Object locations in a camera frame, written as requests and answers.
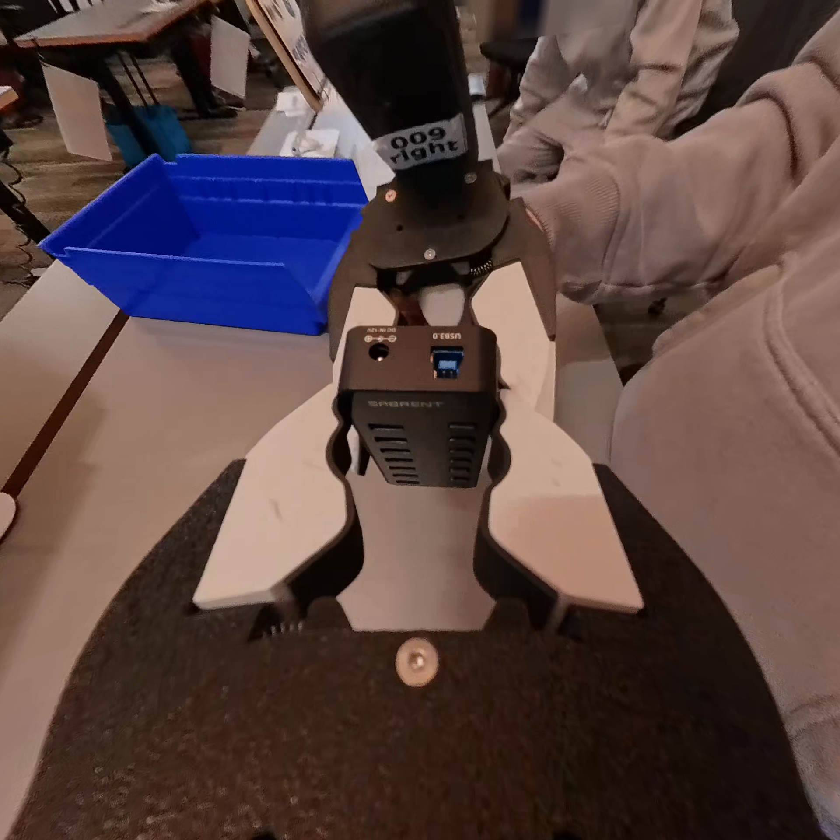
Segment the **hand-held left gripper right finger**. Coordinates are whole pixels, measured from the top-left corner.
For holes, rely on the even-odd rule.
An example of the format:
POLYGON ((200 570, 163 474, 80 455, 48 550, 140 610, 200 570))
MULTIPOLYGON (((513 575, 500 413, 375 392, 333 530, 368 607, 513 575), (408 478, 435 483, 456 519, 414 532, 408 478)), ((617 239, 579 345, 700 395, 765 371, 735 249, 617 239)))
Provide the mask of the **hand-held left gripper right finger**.
POLYGON ((575 607, 636 615, 644 601, 594 465, 572 437, 511 389, 500 392, 474 572, 533 628, 575 607))

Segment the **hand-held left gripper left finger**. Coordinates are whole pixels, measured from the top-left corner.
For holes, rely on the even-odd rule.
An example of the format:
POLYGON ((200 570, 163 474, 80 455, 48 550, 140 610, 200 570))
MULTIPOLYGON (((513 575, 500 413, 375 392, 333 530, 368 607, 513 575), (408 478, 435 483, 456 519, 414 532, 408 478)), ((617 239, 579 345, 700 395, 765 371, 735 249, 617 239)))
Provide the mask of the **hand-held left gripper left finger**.
POLYGON ((348 424, 326 385, 248 452, 193 603, 275 603, 303 615, 360 575, 361 522, 346 474, 348 424))

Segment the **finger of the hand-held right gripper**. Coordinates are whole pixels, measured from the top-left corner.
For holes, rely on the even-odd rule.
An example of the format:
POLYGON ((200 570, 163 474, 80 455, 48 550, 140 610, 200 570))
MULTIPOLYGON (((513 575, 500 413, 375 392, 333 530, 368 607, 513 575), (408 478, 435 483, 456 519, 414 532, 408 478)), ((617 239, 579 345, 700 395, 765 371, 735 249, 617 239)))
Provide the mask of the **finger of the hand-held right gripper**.
POLYGON ((494 269, 469 301, 479 326, 497 337, 500 383, 554 420, 556 351, 522 264, 494 269))
POLYGON ((392 301, 378 289, 356 287, 339 332, 339 345, 332 363, 332 386, 337 389, 343 363, 344 345, 347 333, 356 327, 390 328, 396 321, 396 310, 392 301))

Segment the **black usb hub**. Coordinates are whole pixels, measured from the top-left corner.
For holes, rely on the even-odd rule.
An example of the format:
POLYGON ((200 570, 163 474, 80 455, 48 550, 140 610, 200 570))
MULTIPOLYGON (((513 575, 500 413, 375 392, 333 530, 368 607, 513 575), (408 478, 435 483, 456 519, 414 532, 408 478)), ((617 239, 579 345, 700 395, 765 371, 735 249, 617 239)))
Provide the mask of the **black usb hub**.
POLYGON ((346 333, 339 412, 391 485, 475 488, 499 390, 497 336, 487 328, 359 326, 346 333))

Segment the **person's right forearm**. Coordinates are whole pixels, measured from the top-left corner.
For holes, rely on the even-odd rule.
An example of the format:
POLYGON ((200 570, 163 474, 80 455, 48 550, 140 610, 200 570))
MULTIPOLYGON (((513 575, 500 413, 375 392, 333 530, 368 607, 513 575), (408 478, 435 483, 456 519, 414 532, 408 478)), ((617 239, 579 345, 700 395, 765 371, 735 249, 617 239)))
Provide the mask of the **person's right forearm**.
POLYGON ((606 141, 525 197, 558 291, 582 303, 716 292, 821 237, 838 211, 839 27, 672 141, 606 141))

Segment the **person's grey hoodie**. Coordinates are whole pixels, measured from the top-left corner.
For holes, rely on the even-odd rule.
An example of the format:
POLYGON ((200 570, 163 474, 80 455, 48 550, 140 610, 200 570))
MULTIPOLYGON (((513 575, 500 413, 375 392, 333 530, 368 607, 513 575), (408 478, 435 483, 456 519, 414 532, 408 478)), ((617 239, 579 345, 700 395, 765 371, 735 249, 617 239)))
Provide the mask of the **person's grey hoodie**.
POLYGON ((627 386, 612 468, 713 584, 838 835, 838 248, 738 281, 627 386))

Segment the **black office chair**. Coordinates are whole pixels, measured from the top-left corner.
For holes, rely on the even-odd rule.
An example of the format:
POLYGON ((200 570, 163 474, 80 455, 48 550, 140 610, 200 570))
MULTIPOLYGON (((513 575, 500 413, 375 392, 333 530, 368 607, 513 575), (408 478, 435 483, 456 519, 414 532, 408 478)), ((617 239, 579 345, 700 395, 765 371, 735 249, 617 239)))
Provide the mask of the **black office chair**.
POLYGON ((479 52, 488 62, 487 96, 503 104, 514 102, 529 58, 537 45, 536 38, 505 38, 479 44, 479 52))

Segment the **blue plastic bin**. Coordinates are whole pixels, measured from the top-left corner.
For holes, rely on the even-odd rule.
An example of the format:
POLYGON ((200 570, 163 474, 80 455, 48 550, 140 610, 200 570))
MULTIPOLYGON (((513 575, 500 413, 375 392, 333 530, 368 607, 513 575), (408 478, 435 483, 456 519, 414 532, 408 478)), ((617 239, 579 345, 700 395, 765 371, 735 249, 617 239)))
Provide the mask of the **blue plastic bin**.
POLYGON ((320 335, 367 203, 348 159, 155 154, 39 246, 131 317, 320 335))

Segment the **white hanging sheet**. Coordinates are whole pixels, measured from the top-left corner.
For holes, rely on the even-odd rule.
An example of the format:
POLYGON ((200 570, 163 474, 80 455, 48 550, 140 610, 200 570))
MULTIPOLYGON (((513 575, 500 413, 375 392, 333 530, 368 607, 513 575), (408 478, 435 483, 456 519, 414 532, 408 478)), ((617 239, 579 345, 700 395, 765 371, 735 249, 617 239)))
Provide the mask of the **white hanging sheet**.
POLYGON ((41 69, 66 151, 112 161, 96 82, 45 63, 41 69))
POLYGON ((217 15, 211 18, 210 81, 216 89, 245 98, 249 46, 248 32, 217 15))

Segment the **teal bag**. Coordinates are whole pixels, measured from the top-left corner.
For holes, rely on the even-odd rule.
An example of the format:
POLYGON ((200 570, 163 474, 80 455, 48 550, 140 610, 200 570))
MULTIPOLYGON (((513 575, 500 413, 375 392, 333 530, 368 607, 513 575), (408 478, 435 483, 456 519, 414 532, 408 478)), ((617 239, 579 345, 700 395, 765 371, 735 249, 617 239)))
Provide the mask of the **teal bag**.
MULTIPOLYGON (((158 154, 168 162, 174 162, 181 154, 191 154, 193 146, 173 106, 152 104, 133 107, 138 120, 156 143, 158 154)), ((143 152, 129 125, 122 121, 112 105, 106 105, 104 123, 111 140, 118 147, 126 169, 132 169, 145 160, 143 152)))

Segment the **wooden background desk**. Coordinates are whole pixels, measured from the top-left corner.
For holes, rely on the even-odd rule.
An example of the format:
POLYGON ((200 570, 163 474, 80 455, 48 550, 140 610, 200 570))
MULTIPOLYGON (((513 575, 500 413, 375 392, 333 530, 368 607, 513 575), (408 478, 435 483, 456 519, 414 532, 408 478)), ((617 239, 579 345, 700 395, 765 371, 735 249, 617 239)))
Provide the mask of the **wooden background desk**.
POLYGON ((196 117, 220 119, 228 108, 217 99, 187 37, 190 25, 206 22, 217 6, 215 1, 95 3, 18 35, 14 43, 41 53, 64 50, 80 60, 160 48, 177 68, 196 117))

